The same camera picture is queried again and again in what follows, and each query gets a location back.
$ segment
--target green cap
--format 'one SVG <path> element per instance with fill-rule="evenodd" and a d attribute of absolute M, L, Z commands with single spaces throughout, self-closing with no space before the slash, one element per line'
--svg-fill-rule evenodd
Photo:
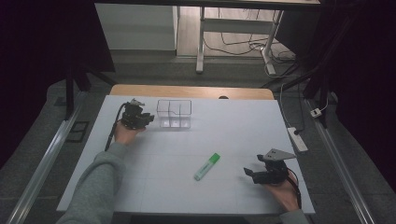
<path fill-rule="evenodd" d="M 218 153 L 213 154 L 213 156 L 209 159 L 209 161 L 211 161 L 213 164 L 216 163 L 216 161 L 218 161 L 220 159 L 220 156 Z"/>

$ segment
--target power strip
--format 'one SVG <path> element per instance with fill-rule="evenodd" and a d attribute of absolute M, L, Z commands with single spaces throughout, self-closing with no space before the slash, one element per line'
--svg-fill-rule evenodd
<path fill-rule="evenodd" d="M 291 140 L 293 140 L 293 144 L 297 147 L 297 150 L 301 153 L 305 153 L 308 151 L 303 139 L 299 134 L 295 134 L 295 128 L 288 128 L 289 136 Z"/>

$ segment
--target white tabletop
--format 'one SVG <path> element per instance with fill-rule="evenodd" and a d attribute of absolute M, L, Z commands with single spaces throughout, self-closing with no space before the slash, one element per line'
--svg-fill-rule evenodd
<path fill-rule="evenodd" d="M 131 96 L 107 96 L 58 210 L 65 211 L 79 177 L 106 140 L 117 111 Z M 158 97 L 135 97 L 144 112 L 156 115 Z M 293 148 L 275 100 L 191 98 L 191 128 L 161 128 L 159 119 L 140 133 L 125 157 L 127 171 L 116 196 L 115 211 L 144 214 L 258 215 L 279 214 L 281 207 L 244 167 L 263 171 L 257 154 Z M 201 181 L 194 173 L 213 153 L 219 161 Z M 300 180 L 303 210 L 315 213 L 296 159 L 286 160 Z"/>

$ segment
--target wooden edge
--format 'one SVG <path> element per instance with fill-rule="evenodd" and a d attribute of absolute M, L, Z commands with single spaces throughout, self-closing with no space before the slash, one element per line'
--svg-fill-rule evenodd
<path fill-rule="evenodd" d="M 268 89 L 150 86 L 124 84 L 113 86 L 110 95 L 191 97 L 209 99 L 219 99 L 220 96 L 227 96 L 229 99 L 235 100 L 274 100 L 273 93 Z"/>

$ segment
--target table leg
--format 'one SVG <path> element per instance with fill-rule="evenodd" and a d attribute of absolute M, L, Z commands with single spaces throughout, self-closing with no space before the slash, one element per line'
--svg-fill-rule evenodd
<path fill-rule="evenodd" d="M 273 75 L 276 74 L 276 71 L 275 71 L 274 66 L 272 64 L 272 60 L 271 60 L 271 57 L 270 57 L 269 53 L 270 53 L 271 46 L 272 46 L 272 43 L 273 43 L 274 38 L 275 38 L 275 34 L 276 34 L 276 30 L 277 30 L 277 27 L 278 27 L 279 22 L 280 22 L 280 18 L 282 17 L 282 13 L 283 13 L 283 11 L 278 11 L 277 12 L 277 15 L 275 17 L 275 20 L 274 20 L 272 28 L 271 28 L 271 32 L 268 35 L 268 40 L 267 40 L 267 43 L 265 45 L 265 48 L 261 50 L 262 57 L 264 58 L 265 66 L 267 67 L 268 75 L 270 75 L 270 76 L 273 76 Z"/>
<path fill-rule="evenodd" d="M 197 67 L 196 67 L 197 74 L 202 74 L 204 72 L 204 27 L 205 27 L 205 8 L 201 7 L 199 44 L 198 44 Z"/>

